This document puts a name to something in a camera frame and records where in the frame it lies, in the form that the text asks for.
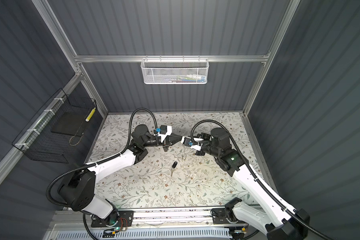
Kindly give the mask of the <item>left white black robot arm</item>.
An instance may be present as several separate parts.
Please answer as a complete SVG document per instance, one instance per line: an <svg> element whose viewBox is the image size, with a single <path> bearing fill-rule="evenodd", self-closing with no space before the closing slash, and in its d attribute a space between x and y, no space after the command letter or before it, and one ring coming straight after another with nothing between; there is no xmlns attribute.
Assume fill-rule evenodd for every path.
<svg viewBox="0 0 360 240"><path fill-rule="evenodd" d="M131 133L132 140L125 152L86 164L84 170L69 173L58 187L58 194L68 207L76 212L85 212L107 220L110 224L117 221L118 210L109 201L96 194L95 185L105 177L141 162L148 154L147 147L162 146L165 151L170 146L182 142L183 136L174 134L171 126L162 125L151 134L146 125L138 125Z"/></svg>

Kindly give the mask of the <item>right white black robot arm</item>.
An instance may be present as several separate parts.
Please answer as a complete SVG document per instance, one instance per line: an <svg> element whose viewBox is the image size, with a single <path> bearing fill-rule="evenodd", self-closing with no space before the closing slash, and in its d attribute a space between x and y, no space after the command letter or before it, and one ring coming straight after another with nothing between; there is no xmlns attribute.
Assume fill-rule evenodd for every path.
<svg viewBox="0 0 360 240"><path fill-rule="evenodd" d="M303 240L308 236L308 213L297 211L255 172L225 128L212 129L207 140L183 137L182 144L213 156L219 167L238 181L261 206L261 210L257 210L238 197L234 198L225 205L230 222L246 222L269 240Z"/></svg>

